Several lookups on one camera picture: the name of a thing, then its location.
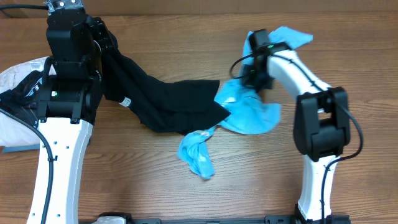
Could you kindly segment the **light blue shirt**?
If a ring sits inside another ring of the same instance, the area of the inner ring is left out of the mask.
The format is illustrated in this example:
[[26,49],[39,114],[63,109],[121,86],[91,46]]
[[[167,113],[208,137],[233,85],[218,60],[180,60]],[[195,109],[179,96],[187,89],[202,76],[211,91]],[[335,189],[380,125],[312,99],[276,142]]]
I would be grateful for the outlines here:
[[215,101],[230,115],[215,126],[187,134],[181,141],[177,156],[190,166],[190,170],[202,179],[210,179],[215,170],[211,163],[206,141],[221,126],[238,134],[265,134],[280,121],[281,105],[263,103],[255,90],[244,86],[242,79],[232,78],[224,83]]

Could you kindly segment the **black shirt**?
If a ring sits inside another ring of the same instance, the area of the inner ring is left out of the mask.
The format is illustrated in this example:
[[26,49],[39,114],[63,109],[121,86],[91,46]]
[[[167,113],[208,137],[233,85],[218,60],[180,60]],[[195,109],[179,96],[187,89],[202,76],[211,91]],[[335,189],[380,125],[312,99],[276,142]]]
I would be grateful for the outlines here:
[[114,48],[102,55],[104,97],[118,103],[130,100],[127,107],[152,131],[186,135],[230,115],[215,101],[218,80],[162,82],[124,56],[116,37],[111,37]]

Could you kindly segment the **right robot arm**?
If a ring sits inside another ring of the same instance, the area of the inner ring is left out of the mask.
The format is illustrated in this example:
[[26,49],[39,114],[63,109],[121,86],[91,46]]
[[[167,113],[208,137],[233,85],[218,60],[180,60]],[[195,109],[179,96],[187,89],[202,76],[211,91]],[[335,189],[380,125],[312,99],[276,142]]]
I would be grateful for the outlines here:
[[250,32],[245,44],[242,81],[255,90],[279,81],[296,102],[294,143],[303,155],[303,181],[294,215],[268,216],[266,223],[350,223],[334,215],[330,198],[333,176],[351,139],[348,94],[314,75],[287,41],[274,41],[265,30]]

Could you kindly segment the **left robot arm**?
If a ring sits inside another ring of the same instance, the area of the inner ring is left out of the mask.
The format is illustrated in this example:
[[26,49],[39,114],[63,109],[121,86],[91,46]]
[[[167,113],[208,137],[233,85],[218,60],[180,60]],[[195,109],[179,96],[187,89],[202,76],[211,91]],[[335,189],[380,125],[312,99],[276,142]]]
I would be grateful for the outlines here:
[[81,1],[50,1],[51,49],[37,95],[39,163],[28,223],[78,223],[83,159],[103,96],[101,53],[112,43]]

